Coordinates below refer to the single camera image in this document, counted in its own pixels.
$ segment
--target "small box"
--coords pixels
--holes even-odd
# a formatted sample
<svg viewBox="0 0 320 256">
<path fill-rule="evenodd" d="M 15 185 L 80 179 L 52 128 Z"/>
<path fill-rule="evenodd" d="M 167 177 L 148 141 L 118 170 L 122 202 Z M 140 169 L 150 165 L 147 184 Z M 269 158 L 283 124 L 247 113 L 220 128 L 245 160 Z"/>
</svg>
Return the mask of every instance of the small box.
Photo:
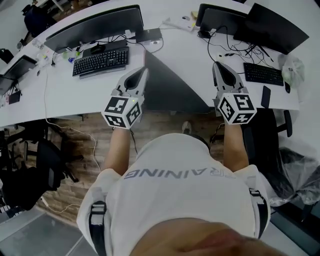
<svg viewBox="0 0 320 256">
<path fill-rule="evenodd" d="M 138 98 L 111 96 L 101 114 L 109 126 L 130 129 L 142 114 L 142 110 Z"/>
<path fill-rule="evenodd" d="M 218 109 L 229 125 L 248 124 L 257 113 L 247 93 L 224 93 Z"/>
</svg>

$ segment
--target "shoe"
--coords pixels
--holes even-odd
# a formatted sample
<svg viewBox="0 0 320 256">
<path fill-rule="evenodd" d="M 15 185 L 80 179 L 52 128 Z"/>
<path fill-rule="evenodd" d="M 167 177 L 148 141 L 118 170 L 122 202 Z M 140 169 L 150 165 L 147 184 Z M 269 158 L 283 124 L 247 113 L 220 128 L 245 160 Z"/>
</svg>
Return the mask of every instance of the shoe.
<svg viewBox="0 0 320 256">
<path fill-rule="evenodd" d="M 191 134 L 192 132 L 192 126 L 189 121 L 185 121 L 182 125 L 182 133 L 183 134 Z"/>
</svg>

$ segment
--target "shoulder strap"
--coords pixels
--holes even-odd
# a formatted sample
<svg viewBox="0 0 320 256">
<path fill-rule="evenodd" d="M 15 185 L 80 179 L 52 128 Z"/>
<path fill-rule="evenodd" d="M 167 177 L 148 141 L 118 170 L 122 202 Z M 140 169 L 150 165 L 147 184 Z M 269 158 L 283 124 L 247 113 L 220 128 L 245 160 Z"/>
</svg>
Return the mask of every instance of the shoulder strap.
<svg viewBox="0 0 320 256">
<path fill-rule="evenodd" d="M 262 233 L 265 231 L 268 222 L 268 205 L 259 190 L 249 188 L 249 192 L 255 217 L 254 235 L 256 238 L 260 238 Z"/>
<path fill-rule="evenodd" d="M 96 253 L 107 256 L 105 245 L 105 214 L 107 205 L 104 201 L 97 201 L 91 206 L 89 216 L 89 230 Z"/>
</svg>

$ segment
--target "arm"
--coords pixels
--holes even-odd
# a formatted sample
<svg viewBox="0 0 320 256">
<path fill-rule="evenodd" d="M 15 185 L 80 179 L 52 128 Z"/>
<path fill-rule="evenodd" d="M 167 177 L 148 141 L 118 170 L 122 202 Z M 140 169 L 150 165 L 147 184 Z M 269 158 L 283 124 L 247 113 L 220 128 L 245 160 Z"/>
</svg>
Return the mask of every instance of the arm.
<svg viewBox="0 0 320 256">
<path fill-rule="evenodd" d="M 129 166 L 129 154 L 130 130 L 114 129 L 109 152 L 104 160 L 104 169 L 113 169 L 119 175 L 124 175 Z"/>
<path fill-rule="evenodd" d="M 225 123 L 223 164 L 232 172 L 249 166 L 240 125 L 229 125 Z"/>
</svg>

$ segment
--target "wooden floor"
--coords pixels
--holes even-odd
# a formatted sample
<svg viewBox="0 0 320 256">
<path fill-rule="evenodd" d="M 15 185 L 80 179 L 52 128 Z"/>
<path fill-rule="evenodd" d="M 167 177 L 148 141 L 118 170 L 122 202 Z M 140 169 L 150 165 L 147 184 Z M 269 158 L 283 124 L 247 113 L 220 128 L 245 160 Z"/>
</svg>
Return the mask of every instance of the wooden floor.
<svg viewBox="0 0 320 256">
<path fill-rule="evenodd" d="M 146 143 L 151 140 L 169 133 L 181 133 L 182 124 L 189 120 L 192 123 L 192 133 L 202 136 L 208 143 L 210 136 L 215 133 L 216 128 L 223 122 L 222 118 L 216 118 L 214 114 L 185 114 L 177 113 L 170 115 L 167 112 L 145 112 L 143 113 L 140 123 L 136 123 L 132 130 L 136 141 L 136 148 L 139 151 Z M 71 120 L 54 120 L 54 122 L 62 127 L 69 126 L 84 133 L 90 133 L 96 140 L 95 157 L 100 166 L 102 166 L 105 155 L 109 149 L 112 129 L 106 124 L 100 113 L 86 114 L 83 121 Z M 61 182 L 61 186 L 57 191 L 47 191 L 43 197 L 49 203 L 49 206 L 56 210 L 62 211 L 70 204 L 81 204 L 87 190 L 96 180 L 99 174 L 99 168 L 93 161 L 94 141 L 90 136 L 81 134 L 69 128 L 63 129 L 68 136 L 65 142 L 65 150 L 71 155 L 82 154 L 83 160 L 76 160 L 68 163 L 72 173 L 79 179 L 78 183 L 73 183 L 69 178 Z M 223 128 L 218 131 L 219 135 L 224 134 Z M 61 142 L 60 137 L 52 133 L 50 140 L 55 144 Z M 29 144 L 31 150 L 36 150 L 37 145 Z M 16 148 L 17 153 L 22 153 L 22 147 Z M 216 141 L 210 151 L 212 157 L 218 161 L 223 159 L 223 141 Z M 134 143 L 131 139 L 130 145 L 130 165 L 135 161 L 136 152 Z M 35 166 L 36 157 L 29 156 L 26 165 L 28 167 Z M 78 206 L 71 206 L 62 213 L 54 212 L 47 208 L 42 201 L 37 205 L 46 211 L 49 211 L 59 217 L 75 222 L 78 214 Z"/>
</svg>

